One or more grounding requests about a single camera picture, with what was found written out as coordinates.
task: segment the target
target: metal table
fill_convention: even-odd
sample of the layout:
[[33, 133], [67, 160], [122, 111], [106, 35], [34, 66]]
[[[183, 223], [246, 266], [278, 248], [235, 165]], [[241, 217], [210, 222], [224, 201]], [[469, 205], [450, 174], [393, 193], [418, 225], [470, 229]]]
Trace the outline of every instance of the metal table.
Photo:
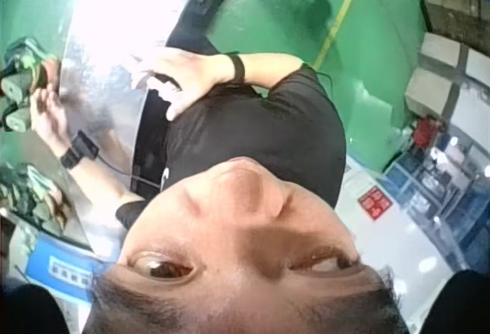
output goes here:
[[[71, 132], [82, 129], [100, 147], [103, 158], [126, 173], [132, 170], [146, 96], [130, 89], [132, 57], [165, 45], [188, 1], [77, 0], [63, 57], [60, 98]], [[129, 187], [129, 177], [114, 175]], [[96, 210], [65, 177], [65, 191], [93, 251], [98, 257], [116, 259], [126, 232], [115, 219], [116, 211]]]

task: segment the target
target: red sign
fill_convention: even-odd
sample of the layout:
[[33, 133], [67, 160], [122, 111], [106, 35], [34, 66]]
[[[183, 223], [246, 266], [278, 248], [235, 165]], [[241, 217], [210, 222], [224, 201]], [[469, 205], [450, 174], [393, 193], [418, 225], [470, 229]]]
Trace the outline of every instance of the red sign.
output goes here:
[[374, 221], [393, 205], [393, 202], [377, 186], [362, 195], [358, 202]]

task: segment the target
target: dark hair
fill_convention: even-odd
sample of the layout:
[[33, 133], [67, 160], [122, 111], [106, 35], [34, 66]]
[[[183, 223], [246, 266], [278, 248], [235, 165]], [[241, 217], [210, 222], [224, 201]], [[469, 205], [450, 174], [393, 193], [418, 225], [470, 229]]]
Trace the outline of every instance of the dark hair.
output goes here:
[[[312, 333], [407, 334], [391, 281], [385, 277], [378, 289], [355, 296], [295, 305], [296, 312]], [[83, 334], [186, 332], [185, 323], [192, 321], [178, 301], [128, 290], [104, 276], [94, 279], [92, 299]]]

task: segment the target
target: red object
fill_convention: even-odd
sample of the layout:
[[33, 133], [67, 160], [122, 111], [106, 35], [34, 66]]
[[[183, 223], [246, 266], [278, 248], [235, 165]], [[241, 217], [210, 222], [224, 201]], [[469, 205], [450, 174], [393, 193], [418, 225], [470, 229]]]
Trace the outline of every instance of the red object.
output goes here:
[[415, 145], [420, 148], [429, 147], [433, 137], [437, 134], [438, 129], [439, 124], [437, 121], [432, 120], [429, 117], [421, 118], [412, 135]]
[[377, 186], [362, 195], [358, 203], [374, 221], [393, 205], [393, 202]]

